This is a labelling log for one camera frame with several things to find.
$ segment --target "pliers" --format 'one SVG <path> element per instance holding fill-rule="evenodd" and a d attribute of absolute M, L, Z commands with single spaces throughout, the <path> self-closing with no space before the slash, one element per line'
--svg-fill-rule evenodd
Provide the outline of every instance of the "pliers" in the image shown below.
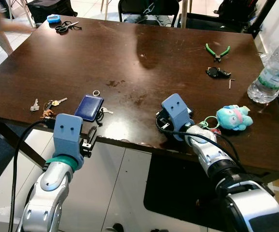
<path fill-rule="evenodd" d="M 206 49 L 208 52 L 210 52 L 213 55 L 214 61 L 221 62 L 221 57 L 225 56 L 230 51 L 231 46 L 228 46 L 227 49 L 224 52 L 222 52 L 219 56 L 210 49 L 207 43 L 206 43 Z"/>

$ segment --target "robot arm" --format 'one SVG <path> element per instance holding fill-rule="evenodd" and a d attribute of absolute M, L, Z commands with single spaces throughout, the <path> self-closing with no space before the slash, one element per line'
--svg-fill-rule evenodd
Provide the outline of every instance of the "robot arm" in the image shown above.
<path fill-rule="evenodd" d="M 197 154 L 215 186 L 228 230 L 279 232 L 279 204 L 271 190 L 259 178 L 246 174 L 228 154 L 205 139 L 217 142 L 214 133 L 194 125 L 186 104 L 178 94 L 163 101 L 162 107 L 157 113 L 159 130 L 169 133 L 165 128 L 171 127 L 174 137 L 185 141 Z"/>
<path fill-rule="evenodd" d="M 53 135 L 55 153 L 34 184 L 18 232 L 58 231 L 62 204 L 68 196 L 73 173 L 82 167 L 83 156 L 90 157 L 94 144 L 95 128 L 89 142 L 80 139 L 82 124 L 82 118 L 77 116 L 57 116 Z"/>
<path fill-rule="evenodd" d="M 216 142 L 215 134 L 196 125 L 187 132 Z M 260 179 L 243 173 L 227 154 L 204 139 L 185 136 L 185 141 L 215 185 L 229 231 L 279 232 L 279 204 Z"/>

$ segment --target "dark brown table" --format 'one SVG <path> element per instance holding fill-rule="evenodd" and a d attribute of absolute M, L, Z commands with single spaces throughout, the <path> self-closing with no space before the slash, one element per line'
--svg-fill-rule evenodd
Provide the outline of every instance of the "dark brown table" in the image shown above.
<path fill-rule="evenodd" d="M 156 154 L 197 160 L 184 143 L 168 140 L 155 126 L 161 102 L 173 93 L 194 109 L 196 123 L 215 115 L 224 105 L 246 105 L 254 124 L 245 131 L 228 132 L 242 164 L 265 181 L 279 178 L 279 105 L 254 103 L 247 96 L 249 84 L 263 68 L 252 36 L 229 32 L 162 28 L 85 18 L 82 30 L 59 35 L 45 22 L 0 65 L 0 134 L 15 145 L 17 136 L 5 123 L 28 124 L 39 120 L 42 110 L 30 112 L 36 98 L 68 100 L 55 113 L 73 114 L 85 94 L 99 90 L 105 114 L 97 141 Z M 220 54 L 214 63 L 205 43 Z M 212 79 L 207 67 L 232 73 L 228 79 Z M 91 127 L 85 123 L 83 133 Z M 44 160 L 28 145 L 22 150 L 37 164 Z"/>

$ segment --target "blue card holder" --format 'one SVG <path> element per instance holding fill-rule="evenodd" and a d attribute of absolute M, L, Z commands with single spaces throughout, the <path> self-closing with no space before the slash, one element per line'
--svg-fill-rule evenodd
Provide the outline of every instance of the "blue card holder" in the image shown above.
<path fill-rule="evenodd" d="M 85 95 L 74 115 L 82 117 L 84 121 L 94 122 L 103 102 L 104 98 Z"/>

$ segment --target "blue plush toy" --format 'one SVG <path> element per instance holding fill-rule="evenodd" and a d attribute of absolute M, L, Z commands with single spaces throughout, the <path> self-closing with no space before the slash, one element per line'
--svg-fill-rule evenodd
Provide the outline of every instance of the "blue plush toy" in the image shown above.
<path fill-rule="evenodd" d="M 248 112 L 250 109 L 246 106 L 227 105 L 217 111 L 217 120 L 225 129 L 243 131 L 250 126 L 253 121 Z"/>

